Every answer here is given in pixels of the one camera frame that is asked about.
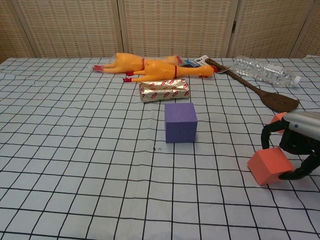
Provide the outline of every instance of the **rubber chicken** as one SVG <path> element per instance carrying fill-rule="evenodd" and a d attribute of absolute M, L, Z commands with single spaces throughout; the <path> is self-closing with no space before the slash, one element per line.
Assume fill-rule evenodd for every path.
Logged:
<path fill-rule="evenodd" d="M 148 60 L 145 69 L 134 71 L 132 75 L 144 75 L 137 78 L 124 78 L 125 83 L 128 82 L 153 82 L 161 80 L 175 79 L 180 76 L 197 75 L 199 77 L 210 77 L 217 73 L 218 69 L 214 66 L 200 67 L 181 67 L 171 65 L 163 61 Z"/>
<path fill-rule="evenodd" d="M 93 71 L 102 73 L 128 73 L 129 75 L 136 71 L 145 69 L 146 59 L 130 53 L 116 53 L 115 62 L 106 65 L 95 65 Z M 179 56 L 168 56 L 161 61 L 172 65 L 182 63 Z"/>

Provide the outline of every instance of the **grid patterned tablecloth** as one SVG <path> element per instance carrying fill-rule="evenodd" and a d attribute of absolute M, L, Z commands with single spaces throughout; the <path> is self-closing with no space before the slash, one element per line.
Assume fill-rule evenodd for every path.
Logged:
<path fill-rule="evenodd" d="M 1 240 L 320 239 L 320 169 L 264 187 L 248 170 L 275 114 L 255 93 L 216 74 L 187 77 L 190 99 L 144 104 L 124 74 L 91 72 L 110 61 L 0 65 Z M 302 76 L 299 88 L 276 89 L 300 100 L 297 111 L 319 111 L 320 60 L 268 61 Z M 165 143 L 174 102 L 195 105 L 194 144 Z M 287 156 L 296 167 L 305 158 Z"/>

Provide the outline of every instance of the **plastic water bottle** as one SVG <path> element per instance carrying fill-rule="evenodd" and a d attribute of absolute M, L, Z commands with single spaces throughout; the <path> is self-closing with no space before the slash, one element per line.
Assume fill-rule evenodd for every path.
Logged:
<path fill-rule="evenodd" d="M 283 66 L 259 62 L 245 56 L 238 56 L 230 70 L 259 81 L 265 81 L 275 87 L 297 86 L 301 79 L 300 76 L 295 76 Z"/>

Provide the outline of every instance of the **spatula handle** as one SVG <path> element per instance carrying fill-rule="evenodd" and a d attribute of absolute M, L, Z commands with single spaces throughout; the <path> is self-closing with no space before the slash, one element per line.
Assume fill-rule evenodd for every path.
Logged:
<path fill-rule="evenodd" d="M 225 71 L 227 69 L 227 67 L 225 67 L 223 65 L 220 65 L 219 63 L 217 63 L 216 61 L 212 60 L 211 58 L 206 59 L 205 62 L 207 64 L 211 65 L 211 66 L 215 66 L 219 71 Z M 244 80 L 242 77 L 240 77 L 239 75 L 235 74 L 233 71 L 227 70 L 227 71 L 225 71 L 225 73 L 227 75 L 229 75 L 230 77 L 232 77 L 233 79 L 237 80 L 239 83 L 245 85 L 246 87 L 248 87 L 249 89 L 254 91 L 260 97 L 266 93 L 265 91 L 260 90 L 259 88 L 253 86 L 252 84 L 250 84 L 249 82 Z"/>

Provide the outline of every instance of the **bottle cap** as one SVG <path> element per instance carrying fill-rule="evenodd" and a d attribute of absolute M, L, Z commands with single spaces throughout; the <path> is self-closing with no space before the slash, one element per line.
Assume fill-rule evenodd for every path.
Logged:
<path fill-rule="evenodd" d="M 296 76 L 296 77 L 294 78 L 294 80 L 293 80 L 292 85 L 293 85 L 293 86 L 298 86 L 298 83 L 299 83 L 300 79 L 301 79 L 300 76 Z"/>

